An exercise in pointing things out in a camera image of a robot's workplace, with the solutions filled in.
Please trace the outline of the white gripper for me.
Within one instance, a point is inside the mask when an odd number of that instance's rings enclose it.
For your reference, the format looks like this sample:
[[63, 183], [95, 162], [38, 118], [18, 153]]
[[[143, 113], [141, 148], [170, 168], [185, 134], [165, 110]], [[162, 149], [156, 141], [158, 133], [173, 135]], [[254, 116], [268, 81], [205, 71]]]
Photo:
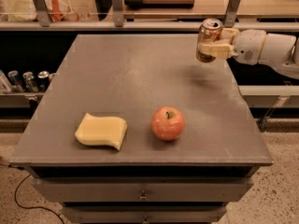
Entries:
[[201, 42], [198, 48], [206, 56], [220, 59], [233, 57], [239, 63], [254, 65], [259, 61], [266, 36], [267, 33], [263, 30], [246, 30], [240, 33], [235, 28], [223, 28], [221, 40]]

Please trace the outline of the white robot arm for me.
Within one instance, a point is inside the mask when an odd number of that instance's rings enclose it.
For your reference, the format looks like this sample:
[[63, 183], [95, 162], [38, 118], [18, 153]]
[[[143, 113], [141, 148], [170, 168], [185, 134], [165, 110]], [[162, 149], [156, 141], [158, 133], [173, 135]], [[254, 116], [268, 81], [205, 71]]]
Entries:
[[285, 77], [299, 78], [298, 38], [295, 35], [224, 28], [219, 40], [199, 42], [197, 48], [200, 55], [223, 60], [234, 58], [248, 65], [262, 64]]

